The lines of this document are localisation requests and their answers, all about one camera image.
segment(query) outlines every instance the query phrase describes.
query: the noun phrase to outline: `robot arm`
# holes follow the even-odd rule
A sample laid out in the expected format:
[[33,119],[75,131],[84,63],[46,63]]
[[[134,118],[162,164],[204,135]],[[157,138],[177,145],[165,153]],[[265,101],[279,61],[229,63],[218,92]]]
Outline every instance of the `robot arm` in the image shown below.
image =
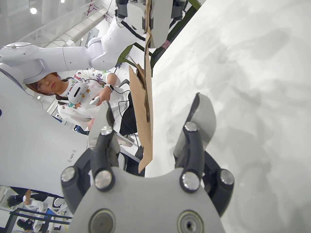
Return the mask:
[[[142,39],[146,0],[116,0],[118,9],[107,34],[93,38],[88,47],[41,48],[26,42],[4,46],[0,50],[0,68],[20,84],[36,82],[52,72],[93,67],[112,69],[129,45]],[[160,47],[166,40],[170,21],[182,19],[186,0],[152,0],[150,48]]]

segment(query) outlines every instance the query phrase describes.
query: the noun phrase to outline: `white controller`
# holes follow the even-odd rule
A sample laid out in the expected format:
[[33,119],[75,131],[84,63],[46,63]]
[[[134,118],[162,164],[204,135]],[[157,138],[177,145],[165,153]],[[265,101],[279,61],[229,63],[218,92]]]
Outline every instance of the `white controller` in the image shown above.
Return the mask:
[[100,100],[100,96],[93,98],[90,102],[90,105],[96,105]]

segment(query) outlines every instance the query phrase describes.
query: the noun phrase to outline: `brown hair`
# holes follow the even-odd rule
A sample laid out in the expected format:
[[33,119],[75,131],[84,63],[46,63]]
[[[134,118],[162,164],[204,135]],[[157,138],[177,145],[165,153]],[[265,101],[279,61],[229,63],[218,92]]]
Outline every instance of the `brown hair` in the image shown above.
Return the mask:
[[[51,74],[54,75],[54,76],[57,76],[57,78],[58,78],[59,80],[63,81],[63,82],[67,82],[68,79],[72,78],[72,77],[68,77],[68,78],[66,78],[66,79],[61,79],[61,77],[58,75],[58,73],[53,72],[53,73],[51,73]],[[65,104],[66,104],[66,103],[60,102],[61,100],[68,100],[68,98],[66,98],[66,97],[61,97],[61,96],[59,96],[59,95],[56,94],[56,93],[55,93],[55,94],[54,94],[54,93],[45,93],[45,92],[39,91],[39,90],[38,90],[38,82],[29,83],[29,84],[26,84],[26,86],[27,86],[29,89],[33,90],[34,92],[39,93],[39,94],[42,94],[42,95],[46,95],[46,96],[53,96],[53,95],[55,95],[56,99],[59,101],[59,102],[58,102],[59,105],[65,105]]]

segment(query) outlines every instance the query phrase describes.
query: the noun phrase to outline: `brown cardboard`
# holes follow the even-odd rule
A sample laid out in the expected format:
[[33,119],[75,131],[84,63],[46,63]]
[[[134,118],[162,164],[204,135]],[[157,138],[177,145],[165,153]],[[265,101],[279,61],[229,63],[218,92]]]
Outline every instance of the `brown cardboard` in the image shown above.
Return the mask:
[[144,147],[143,158],[139,163],[138,172],[140,173],[151,161],[153,151],[153,106],[152,106],[152,83],[151,65],[149,60],[149,44],[151,42],[150,30],[150,9],[151,0],[146,0],[146,44],[144,69],[139,64],[137,73],[129,67],[130,89],[133,100],[138,136],[141,145]]

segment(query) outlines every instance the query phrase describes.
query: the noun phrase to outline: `cardboard piece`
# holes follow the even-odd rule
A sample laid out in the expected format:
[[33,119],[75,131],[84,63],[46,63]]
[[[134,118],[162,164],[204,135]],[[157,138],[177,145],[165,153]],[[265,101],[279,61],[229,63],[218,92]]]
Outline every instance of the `cardboard piece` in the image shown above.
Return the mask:
[[144,147],[143,158],[139,163],[138,172],[140,173],[151,161],[153,152],[153,106],[152,106],[152,83],[151,65],[149,60],[149,45],[151,42],[150,29],[151,0],[146,0],[146,43],[144,69],[136,64],[137,73],[129,67],[130,89],[133,100],[138,136],[141,145]]

